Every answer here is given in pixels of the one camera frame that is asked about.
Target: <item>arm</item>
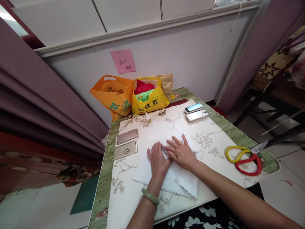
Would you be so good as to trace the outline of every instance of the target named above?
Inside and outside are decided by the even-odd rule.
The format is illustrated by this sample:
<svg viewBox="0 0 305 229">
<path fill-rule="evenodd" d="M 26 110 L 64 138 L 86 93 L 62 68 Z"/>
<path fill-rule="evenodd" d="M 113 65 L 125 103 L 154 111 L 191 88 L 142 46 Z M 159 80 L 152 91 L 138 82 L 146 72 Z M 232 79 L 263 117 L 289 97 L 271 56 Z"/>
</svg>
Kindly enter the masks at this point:
<svg viewBox="0 0 305 229">
<path fill-rule="evenodd" d="M 164 146 L 168 155 L 205 183 L 245 225 L 249 228 L 303 228 L 247 189 L 198 161 L 185 136 L 182 137 L 184 144 L 174 136 L 175 142 L 167 141 L 173 146 Z"/>
<path fill-rule="evenodd" d="M 152 165 L 152 177 L 147 186 L 147 191 L 157 199 L 165 175 L 172 162 L 171 158 L 165 160 L 161 146 L 162 144 L 159 142 L 155 143 L 152 147 L 152 153 L 147 149 L 147 155 Z M 143 196 L 127 226 L 127 229 L 153 228 L 156 210 L 157 206 Z"/>
</svg>

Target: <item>mobile phone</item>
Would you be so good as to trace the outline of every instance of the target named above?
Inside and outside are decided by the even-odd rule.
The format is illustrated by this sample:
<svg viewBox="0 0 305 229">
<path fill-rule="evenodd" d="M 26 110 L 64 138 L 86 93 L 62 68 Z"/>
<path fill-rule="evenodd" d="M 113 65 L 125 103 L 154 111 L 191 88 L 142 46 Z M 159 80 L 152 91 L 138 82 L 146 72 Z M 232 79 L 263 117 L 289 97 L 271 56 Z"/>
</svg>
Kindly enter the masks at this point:
<svg viewBox="0 0 305 229">
<path fill-rule="evenodd" d="M 132 142 L 139 138 L 138 129 L 130 130 L 126 133 L 120 134 L 115 139 L 115 146 L 118 147 L 120 145 Z"/>
<path fill-rule="evenodd" d="M 194 122 L 207 118 L 208 116 L 210 116 L 208 112 L 206 112 L 205 110 L 200 110 L 191 114 L 187 114 L 185 117 L 189 122 Z"/>
<path fill-rule="evenodd" d="M 185 113 L 189 114 L 189 113 L 193 113 L 195 111 L 199 111 L 199 110 L 202 110 L 202 109 L 203 109 L 203 105 L 201 103 L 197 103 L 195 105 L 186 107 L 184 109 L 184 111 L 185 111 Z"/>
<path fill-rule="evenodd" d="M 138 151 L 138 143 L 137 141 L 135 142 L 130 142 L 127 143 L 125 145 L 121 145 L 117 148 L 114 149 L 114 155 L 113 155 L 113 159 L 119 159 L 134 153 L 137 153 Z"/>
</svg>

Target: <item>scissors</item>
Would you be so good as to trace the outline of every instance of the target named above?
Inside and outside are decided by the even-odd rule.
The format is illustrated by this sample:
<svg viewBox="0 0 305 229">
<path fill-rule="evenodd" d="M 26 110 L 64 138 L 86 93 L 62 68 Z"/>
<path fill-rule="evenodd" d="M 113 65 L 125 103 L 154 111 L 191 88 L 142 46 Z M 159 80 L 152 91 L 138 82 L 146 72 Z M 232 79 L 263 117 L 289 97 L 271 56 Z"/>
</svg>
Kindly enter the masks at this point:
<svg viewBox="0 0 305 229">
<path fill-rule="evenodd" d="M 257 156 L 257 154 L 268 144 L 268 142 L 264 142 L 262 144 L 259 144 L 253 148 L 246 148 L 246 147 L 242 147 L 242 146 L 229 146 L 227 149 L 226 149 L 226 158 L 232 162 L 232 163 L 235 163 L 235 167 L 238 171 L 240 171 L 241 173 L 243 174 L 246 174 L 248 176 L 257 176 L 261 173 L 261 170 L 262 170 L 262 165 L 261 165 L 261 159 Z M 230 149 L 241 149 L 242 151 L 239 153 L 239 155 L 235 158 L 235 160 L 232 160 L 229 156 L 229 150 Z M 252 156 L 249 158 L 249 159 L 246 159 L 246 160 L 241 160 L 241 157 L 242 155 L 244 155 L 245 153 L 251 153 Z M 244 163 L 247 163 L 247 162 L 252 162 L 252 161 L 255 161 L 256 160 L 256 165 L 257 165 L 257 170 L 256 172 L 253 172 L 253 173 L 249 173 L 249 172 L 246 172 L 244 170 L 242 170 L 239 165 L 240 164 L 244 164 Z"/>
</svg>

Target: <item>scissor blade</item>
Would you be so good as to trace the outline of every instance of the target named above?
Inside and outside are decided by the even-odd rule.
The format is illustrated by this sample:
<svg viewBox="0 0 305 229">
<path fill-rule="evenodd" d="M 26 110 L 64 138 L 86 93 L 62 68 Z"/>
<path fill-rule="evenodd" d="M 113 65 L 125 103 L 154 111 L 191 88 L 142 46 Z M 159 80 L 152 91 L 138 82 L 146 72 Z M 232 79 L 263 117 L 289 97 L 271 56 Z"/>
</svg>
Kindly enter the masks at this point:
<svg viewBox="0 0 305 229">
<path fill-rule="evenodd" d="M 251 153 L 254 153 L 254 154 L 258 154 L 263 148 L 265 148 L 265 146 L 268 144 L 268 142 L 264 142 L 262 144 L 259 144 L 255 147 L 253 147 L 252 149 L 250 149 L 250 152 Z"/>
</svg>

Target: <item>hand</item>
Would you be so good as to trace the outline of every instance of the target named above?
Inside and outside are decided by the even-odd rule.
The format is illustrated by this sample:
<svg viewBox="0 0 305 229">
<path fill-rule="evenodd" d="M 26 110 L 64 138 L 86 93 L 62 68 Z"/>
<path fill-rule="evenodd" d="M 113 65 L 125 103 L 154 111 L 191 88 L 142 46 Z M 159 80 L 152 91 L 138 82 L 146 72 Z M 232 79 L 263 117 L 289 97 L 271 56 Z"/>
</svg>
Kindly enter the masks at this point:
<svg viewBox="0 0 305 229">
<path fill-rule="evenodd" d="M 192 152 L 188 145 L 187 139 L 182 135 L 184 144 L 180 142 L 175 136 L 172 136 L 175 142 L 166 140 L 170 146 L 164 146 L 167 150 L 167 155 L 169 155 L 177 164 L 179 164 L 185 170 L 190 170 L 194 164 L 197 162 L 195 154 Z"/>
<path fill-rule="evenodd" d="M 171 165 L 172 159 L 168 158 L 165 160 L 162 153 L 162 144 L 156 142 L 152 146 L 152 153 L 147 149 L 147 155 L 152 165 L 152 176 L 157 178 L 165 178 L 169 166 Z"/>
</svg>

